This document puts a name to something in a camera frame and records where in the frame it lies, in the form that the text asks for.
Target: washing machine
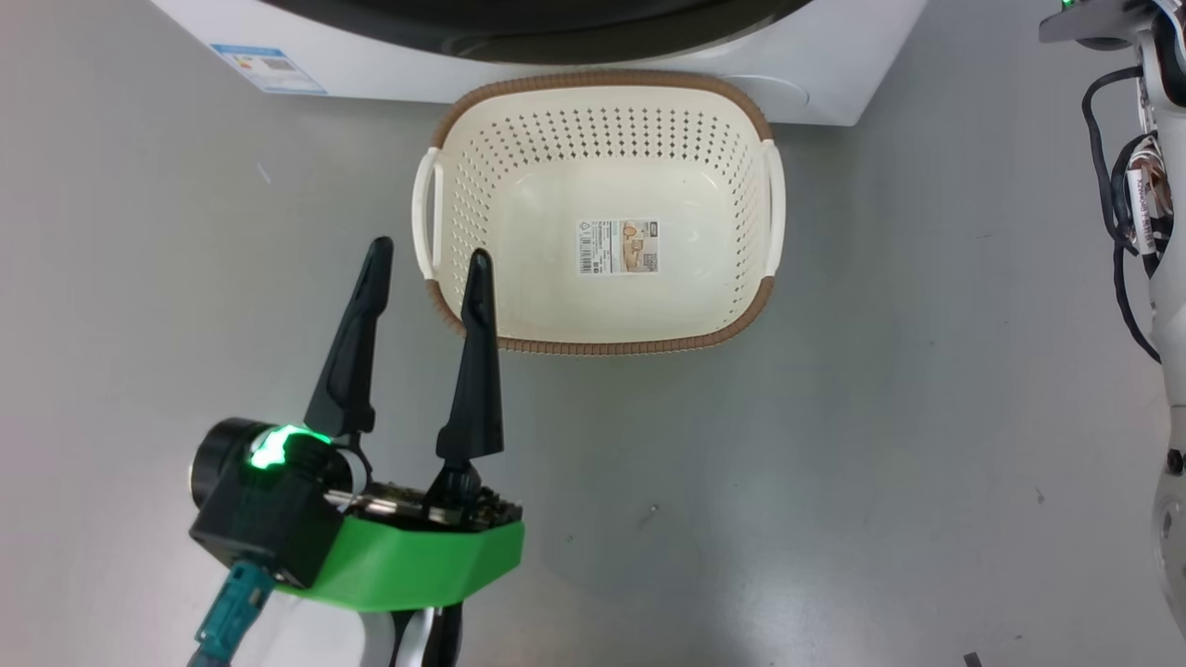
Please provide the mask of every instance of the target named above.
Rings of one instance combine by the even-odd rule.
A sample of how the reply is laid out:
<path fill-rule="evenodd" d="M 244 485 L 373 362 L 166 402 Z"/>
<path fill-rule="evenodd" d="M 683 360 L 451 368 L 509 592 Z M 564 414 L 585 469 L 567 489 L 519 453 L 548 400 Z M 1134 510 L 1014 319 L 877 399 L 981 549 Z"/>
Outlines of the washing machine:
<path fill-rule="evenodd" d="M 718 76 L 771 122 L 860 117 L 925 0 L 153 0 L 267 93 L 455 102 L 587 68 Z"/>

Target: gray floor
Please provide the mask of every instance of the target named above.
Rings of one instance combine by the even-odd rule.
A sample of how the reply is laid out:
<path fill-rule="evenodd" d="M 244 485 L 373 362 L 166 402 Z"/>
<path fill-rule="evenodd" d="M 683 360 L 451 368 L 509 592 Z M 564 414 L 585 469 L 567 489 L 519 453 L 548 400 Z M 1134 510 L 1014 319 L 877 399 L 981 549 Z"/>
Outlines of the gray floor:
<path fill-rule="evenodd" d="M 482 470 L 528 554 L 471 601 L 464 665 L 1181 663 L 1149 538 L 1167 411 L 1077 112 L 1129 58 L 1037 44 L 1056 6 L 935 0 L 856 128 L 780 129 L 793 233 L 742 337 L 503 357 Z M 406 211 L 442 108 L 262 95 L 146 0 L 5 13 L 0 650 L 183 665 L 222 577 L 185 535 L 193 447 L 299 417 L 377 234 L 370 451 L 435 471 L 460 348 Z M 1130 90 L 1098 107 L 1115 150 Z"/>

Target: black round door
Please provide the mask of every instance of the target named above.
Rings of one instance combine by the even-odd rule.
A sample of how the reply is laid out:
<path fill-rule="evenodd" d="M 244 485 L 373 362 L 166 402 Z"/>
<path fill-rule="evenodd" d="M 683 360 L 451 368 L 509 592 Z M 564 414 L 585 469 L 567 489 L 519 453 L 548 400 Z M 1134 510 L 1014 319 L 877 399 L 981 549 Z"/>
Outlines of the black round door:
<path fill-rule="evenodd" d="M 263 0 L 371 39 L 476 61 L 578 65 L 678 53 L 810 0 Z"/>

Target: white handle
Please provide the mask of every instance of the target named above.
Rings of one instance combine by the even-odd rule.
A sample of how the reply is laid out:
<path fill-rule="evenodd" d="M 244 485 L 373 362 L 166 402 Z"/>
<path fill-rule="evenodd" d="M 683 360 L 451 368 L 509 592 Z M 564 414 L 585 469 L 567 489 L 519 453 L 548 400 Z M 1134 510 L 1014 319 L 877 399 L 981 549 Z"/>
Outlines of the white handle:
<path fill-rule="evenodd" d="M 774 275 L 783 261 L 783 239 L 786 236 L 786 176 L 783 157 L 770 139 L 766 150 L 766 176 L 770 178 L 770 254 L 766 255 L 766 275 Z"/>
<path fill-rule="evenodd" d="M 435 267 L 440 265 L 441 209 L 445 204 L 440 183 L 445 178 L 445 169 L 436 161 L 439 152 L 440 148 L 434 146 L 425 153 L 416 169 L 416 180 L 412 185 L 412 243 L 416 248 L 416 263 L 420 265 L 420 273 L 425 274 L 425 280 L 433 280 Z M 425 221 L 429 183 L 433 184 L 433 240 L 436 241 L 435 248 L 428 246 L 428 224 Z"/>

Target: beige plastic basket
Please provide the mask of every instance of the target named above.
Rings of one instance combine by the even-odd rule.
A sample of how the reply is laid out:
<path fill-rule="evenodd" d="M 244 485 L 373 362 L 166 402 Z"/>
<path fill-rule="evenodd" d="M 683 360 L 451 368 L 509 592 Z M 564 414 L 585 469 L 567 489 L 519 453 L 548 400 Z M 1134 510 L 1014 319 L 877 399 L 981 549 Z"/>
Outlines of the beige plastic basket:
<path fill-rule="evenodd" d="M 715 78 L 599 71 L 497 83 L 453 107 L 420 163 L 416 260 L 463 331 L 470 255 L 486 248 L 505 349 L 715 345 L 748 326 L 773 288 L 783 178 L 761 112 Z"/>

